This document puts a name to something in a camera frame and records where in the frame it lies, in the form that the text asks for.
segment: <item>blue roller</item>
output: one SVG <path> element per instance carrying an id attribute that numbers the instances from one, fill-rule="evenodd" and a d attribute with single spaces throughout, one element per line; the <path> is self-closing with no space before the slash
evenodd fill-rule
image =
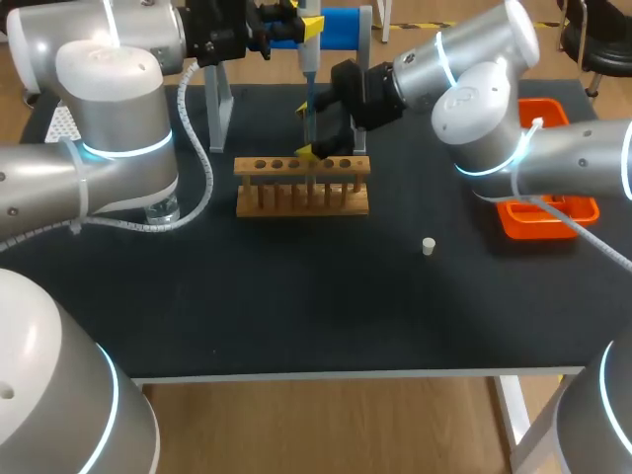
<path id="1" fill-rule="evenodd" d="M 325 31 L 321 50 L 357 51 L 359 48 L 359 8 L 323 8 Z M 272 41 L 274 49 L 296 49 L 294 41 Z"/>

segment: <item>wooden test tube rack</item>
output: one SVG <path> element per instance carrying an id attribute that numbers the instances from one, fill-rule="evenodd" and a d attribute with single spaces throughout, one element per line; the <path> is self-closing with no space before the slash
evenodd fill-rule
<path id="1" fill-rule="evenodd" d="M 296 158 L 235 158 L 234 173 L 242 177 L 237 217 L 299 217 L 368 214 L 368 156 L 332 156 L 322 161 Z M 255 184 L 253 177 L 296 177 L 300 183 Z M 352 183 L 317 183 L 319 176 L 353 176 Z"/>

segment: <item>black tabletop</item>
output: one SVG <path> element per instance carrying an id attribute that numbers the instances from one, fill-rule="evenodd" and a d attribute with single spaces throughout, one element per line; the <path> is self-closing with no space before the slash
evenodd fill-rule
<path id="1" fill-rule="evenodd" d="M 629 276 L 582 241 L 513 242 L 458 179 L 430 117 L 368 137 L 370 216 L 235 217 L 235 156 L 302 144 L 298 86 L 235 86 L 207 211 L 165 235 L 58 229 L 0 255 L 44 287 L 133 377 L 587 364 L 629 318 Z M 576 81 L 524 81 L 569 119 L 593 119 Z M 183 212 L 203 177 L 168 90 Z M 42 141 L 40 100 L 24 141 Z M 208 143 L 203 89 L 189 107 Z M 600 199 L 594 232 L 632 255 L 626 202 Z M 421 252 L 424 237 L 434 254 Z"/>

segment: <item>floor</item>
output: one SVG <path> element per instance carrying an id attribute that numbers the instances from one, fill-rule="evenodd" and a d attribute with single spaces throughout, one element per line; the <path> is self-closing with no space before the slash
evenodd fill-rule
<path id="1" fill-rule="evenodd" d="M 353 6 L 369 0 L 323 0 Z M 392 23 L 463 21 L 498 0 L 394 0 Z M 613 2 L 632 14 L 629 0 Z M 523 0 L 533 21 L 557 22 L 553 0 Z M 576 65 L 555 50 L 556 31 L 537 31 L 542 58 L 527 77 L 573 78 Z M 433 30 L 391 32 L 373 42 L 373 63 L 429 40 Z M 344 53 L 326 53 L 319 80 Z M 231 82 L 302 82 L 295 53 L 256 54 L 229 64 Z M 0 45 L 0 142 L 15 143 L 29 117 L 6 45 Z M 590 81 L 583 75 L 585 83 Z M 168 82 L 177 82 L 169 78 Z M 595 109 L 602 119 L 632 116 L 632 79 L 605 78 Z M 556 377 L 523 377 L 533 419 Z M 146 388 L 162 435 L 159 474 L 331 473 L 497 474 L 509 471 L 491 380 L 435 378 L 373 381 L 253 382 Z M 556 473 L 549 462 L 541 472 Z"/>

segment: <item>orange tray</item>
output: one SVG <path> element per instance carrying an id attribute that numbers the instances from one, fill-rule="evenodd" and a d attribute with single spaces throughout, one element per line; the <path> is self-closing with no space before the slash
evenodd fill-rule
<path id="1" fill-rule="evenodd" d="M 520 99 L 520 122 L 530 128 L 533 119 L 542 117 L 544 126 L 564 126 L 569 120 L 559 102 L 553 99 Z M 593 197 L 543 196 L 543 200 L 561 210 L 583 226 L 599 219 Z M 572 239 L 577 232 L 537 205 L 508 200 L 496 204 L 505 233 L 516 240 Z"/>

